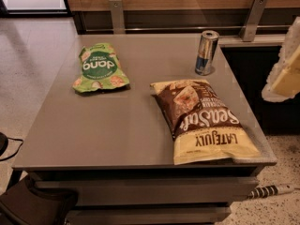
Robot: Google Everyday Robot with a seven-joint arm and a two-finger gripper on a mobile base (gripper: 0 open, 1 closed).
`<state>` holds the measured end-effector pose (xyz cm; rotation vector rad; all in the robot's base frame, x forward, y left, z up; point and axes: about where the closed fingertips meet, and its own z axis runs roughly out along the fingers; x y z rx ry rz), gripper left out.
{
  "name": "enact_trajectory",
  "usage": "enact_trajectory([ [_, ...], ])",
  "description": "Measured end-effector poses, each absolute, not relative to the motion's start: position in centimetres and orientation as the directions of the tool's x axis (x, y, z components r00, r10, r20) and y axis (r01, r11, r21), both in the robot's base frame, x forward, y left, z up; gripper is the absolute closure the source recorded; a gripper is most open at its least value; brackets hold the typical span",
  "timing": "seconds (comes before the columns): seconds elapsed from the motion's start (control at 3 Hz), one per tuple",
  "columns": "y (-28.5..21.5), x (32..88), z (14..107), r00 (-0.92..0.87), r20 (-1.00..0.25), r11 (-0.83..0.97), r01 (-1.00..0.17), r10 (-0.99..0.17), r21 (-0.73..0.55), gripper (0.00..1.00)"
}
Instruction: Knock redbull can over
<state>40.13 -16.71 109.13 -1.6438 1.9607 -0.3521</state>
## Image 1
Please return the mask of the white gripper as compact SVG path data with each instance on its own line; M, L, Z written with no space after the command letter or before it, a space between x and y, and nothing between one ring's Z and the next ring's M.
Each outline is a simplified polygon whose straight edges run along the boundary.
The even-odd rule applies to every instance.
M273 65L262 98L269 102L282 102L300 92L300 17L289 28Z

